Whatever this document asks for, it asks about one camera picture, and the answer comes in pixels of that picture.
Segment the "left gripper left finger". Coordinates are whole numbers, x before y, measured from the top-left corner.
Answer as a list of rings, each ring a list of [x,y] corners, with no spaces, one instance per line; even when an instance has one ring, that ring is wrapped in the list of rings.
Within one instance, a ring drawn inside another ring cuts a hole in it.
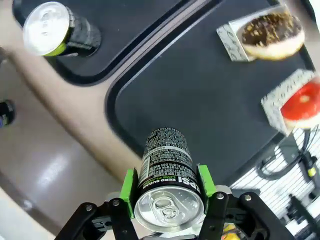
[[[138,173],[129,169],[119,197],[97,206],[82,203],[55,237],[56,240],[100,240],[107,231],[113,231],[116,240],[137,240],[132,223],[138,189]]]

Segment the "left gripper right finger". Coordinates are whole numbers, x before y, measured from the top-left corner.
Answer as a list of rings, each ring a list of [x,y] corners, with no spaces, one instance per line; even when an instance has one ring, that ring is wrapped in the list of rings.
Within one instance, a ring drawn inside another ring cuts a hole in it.
[[[206,165],[196,167],[205,218],[198,240],[220,240],[225,223],[234,224],[248,240],[294,240],[270,208],[254,192],[240,197],[217,191]]]

